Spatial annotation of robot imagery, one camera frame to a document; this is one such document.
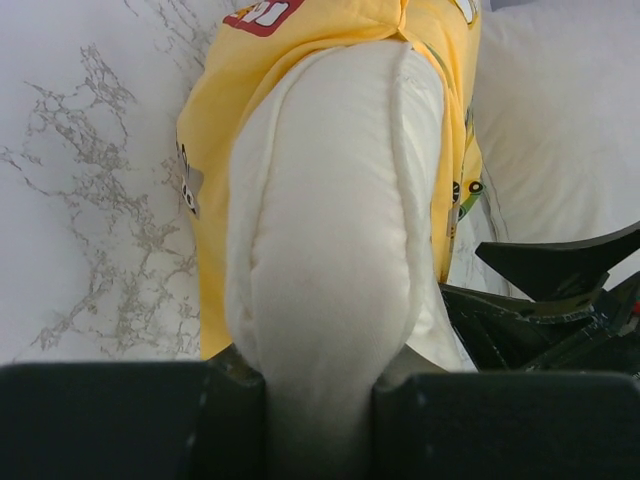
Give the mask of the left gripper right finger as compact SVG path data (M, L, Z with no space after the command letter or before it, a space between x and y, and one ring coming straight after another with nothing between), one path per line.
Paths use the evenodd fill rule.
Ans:
M409 347L389 363L373 387L374 479L404 479L418 454L420 379L440 368Z

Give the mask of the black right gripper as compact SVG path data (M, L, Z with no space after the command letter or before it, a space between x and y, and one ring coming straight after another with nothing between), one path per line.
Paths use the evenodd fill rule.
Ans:
M534 301L445 284L440 290L479 371L637 373L639 275L598 289L638 249L637 224L574 242L483 242L475 254Z

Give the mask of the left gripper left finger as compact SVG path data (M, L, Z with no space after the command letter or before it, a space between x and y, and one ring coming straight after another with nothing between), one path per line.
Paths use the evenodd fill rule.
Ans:
M265 477L265 382L228 347L213 358L216 380L216 442L227 463L225 469L237 479Z

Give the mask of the yellow cartoon-print pillowcase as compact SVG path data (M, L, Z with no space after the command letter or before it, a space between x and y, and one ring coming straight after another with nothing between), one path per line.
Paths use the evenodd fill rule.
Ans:
M431 211L435 275L447 280L457 224L482 187L472 114L481 24L477 1L260 1L224 18L176 133L196 239L204 357L231 342L223 286L233 142L277 82L326 49L398 40L442 81L443 150Z

